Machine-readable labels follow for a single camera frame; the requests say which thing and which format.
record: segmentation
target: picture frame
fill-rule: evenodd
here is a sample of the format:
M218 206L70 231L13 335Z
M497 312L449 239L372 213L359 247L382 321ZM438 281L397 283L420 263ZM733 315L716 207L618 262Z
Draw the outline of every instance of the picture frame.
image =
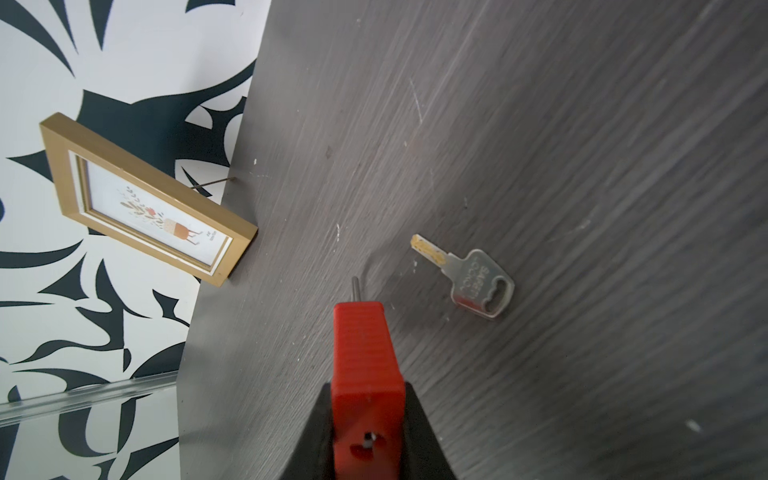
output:
M221 286L257 227L61 113L40 123L61 212Z

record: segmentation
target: key head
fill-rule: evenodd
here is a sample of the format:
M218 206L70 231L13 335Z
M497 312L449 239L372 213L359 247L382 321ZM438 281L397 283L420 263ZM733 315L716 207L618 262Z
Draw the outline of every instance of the key head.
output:
M459 260L452 253L449 256ZM451 299L482 317L496 318L512 300L515 282L482 250L469 252L459 262L457 274L451 278Z

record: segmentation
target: black and white wallpaper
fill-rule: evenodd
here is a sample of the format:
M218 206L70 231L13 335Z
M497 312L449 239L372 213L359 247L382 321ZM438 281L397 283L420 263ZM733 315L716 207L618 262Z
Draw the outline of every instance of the black and white wallpaper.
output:
M13 429L6 478L141 480L180 478L176 388L34 417Z
M38 124L60 111L186 185L226 177L269 4L0 0L0 402L178 368L199 280L63 217Z

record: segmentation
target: key hole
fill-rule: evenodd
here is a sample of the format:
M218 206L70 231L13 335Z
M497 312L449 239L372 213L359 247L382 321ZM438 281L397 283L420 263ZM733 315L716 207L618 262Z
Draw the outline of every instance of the key hole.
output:
M502 304L502 298L504 298L509 285L504 279L498 278L493 282L492 288L491 299L485 304L485 311L488 313L493 312Z

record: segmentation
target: silver key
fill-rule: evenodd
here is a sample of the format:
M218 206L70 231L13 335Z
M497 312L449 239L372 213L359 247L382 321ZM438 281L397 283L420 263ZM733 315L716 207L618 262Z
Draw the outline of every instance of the silver key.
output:
M414 235L411 247L440 267L440 270L453 282L451 300L487 319L494 319L504 311L512 300L515 282L482 250L473 250L465 259L453 253L440 250L435 244ZM495 304L489 303L496 290L501 299Z

